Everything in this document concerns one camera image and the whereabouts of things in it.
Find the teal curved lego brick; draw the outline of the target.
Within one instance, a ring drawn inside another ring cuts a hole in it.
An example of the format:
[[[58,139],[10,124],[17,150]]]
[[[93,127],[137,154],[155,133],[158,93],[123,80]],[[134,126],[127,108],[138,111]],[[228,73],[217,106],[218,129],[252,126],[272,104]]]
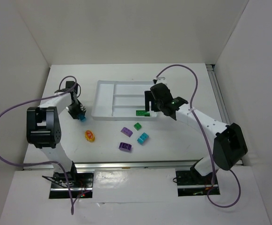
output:
[[[137,139],[137,142],[141,145],[143,145],[147,140],[149,139],[149,135],[146,134],[146,133],[142,133],[138,139]]]

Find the teal long lego brick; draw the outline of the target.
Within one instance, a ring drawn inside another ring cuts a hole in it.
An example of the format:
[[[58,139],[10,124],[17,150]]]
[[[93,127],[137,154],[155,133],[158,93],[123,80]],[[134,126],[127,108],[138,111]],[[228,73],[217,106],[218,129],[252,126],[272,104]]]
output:
[[[78,117],[79,117],[79,120],[80,120],[81,122],[85,122],[85,121],[86,121],[85,115],[80,114]]]

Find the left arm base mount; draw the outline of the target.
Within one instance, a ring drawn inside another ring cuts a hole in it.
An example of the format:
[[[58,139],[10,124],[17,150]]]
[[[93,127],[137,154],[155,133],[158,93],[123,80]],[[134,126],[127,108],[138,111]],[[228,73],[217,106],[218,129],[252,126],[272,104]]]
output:
[[[42,178],[50,182],[49,199],[69,199],[69,192],[65,178],[53,176],[44,176]],[[87,199],[93,197],[93,172],[77,173],[76,181],[69,178],[69,186],[71,189],[73,199],[81,198]]]

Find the green long lego brick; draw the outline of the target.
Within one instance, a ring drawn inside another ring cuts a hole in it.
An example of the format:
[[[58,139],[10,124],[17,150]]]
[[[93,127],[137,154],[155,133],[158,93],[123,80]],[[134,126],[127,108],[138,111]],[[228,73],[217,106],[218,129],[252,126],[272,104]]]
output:
[[[136,116],[145,116],[146,111],[145,110],[136,110]]]

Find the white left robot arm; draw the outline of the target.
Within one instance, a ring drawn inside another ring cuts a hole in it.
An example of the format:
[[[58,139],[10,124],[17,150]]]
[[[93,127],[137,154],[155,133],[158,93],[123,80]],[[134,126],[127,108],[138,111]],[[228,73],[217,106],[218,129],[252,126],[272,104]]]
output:
[[[27,141],[54,162],[54,177],[57,180],[77,180],[75,164],[60,143],[62,132],[59,114],[67,110],[72,119],[86,120],[86,108],[78,100],[78,89],[77,82],[67,81],[65,88],[55,91],[53,98],[38,107],[27,109]]]

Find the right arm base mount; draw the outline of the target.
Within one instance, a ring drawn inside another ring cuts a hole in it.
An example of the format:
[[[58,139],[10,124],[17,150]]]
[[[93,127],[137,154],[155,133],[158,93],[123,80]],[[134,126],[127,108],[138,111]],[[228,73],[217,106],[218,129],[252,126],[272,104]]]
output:
[[[219,195],[218,180],[215,178],[215,183],[212,185],[212,177],[212,174],[195,177],[190,170],[177,170],[172,181],[177,185],[178,197],[203,196],[207,195],[209,190],[210,195]]]

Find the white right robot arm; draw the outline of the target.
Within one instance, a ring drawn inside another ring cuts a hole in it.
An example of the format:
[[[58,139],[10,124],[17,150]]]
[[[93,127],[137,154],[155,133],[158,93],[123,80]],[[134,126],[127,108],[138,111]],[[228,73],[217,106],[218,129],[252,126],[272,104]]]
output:
[[[172,97],[169,88],[163,83],[152,86],[144,93],[146,111],[162,112],[190,126],[207,139],[211,155],[191,167],[195,175],[205,177],[219,169],[228,171],[247,154],[248,149],[239,125],[217,121],[192,108],[187,100]]]

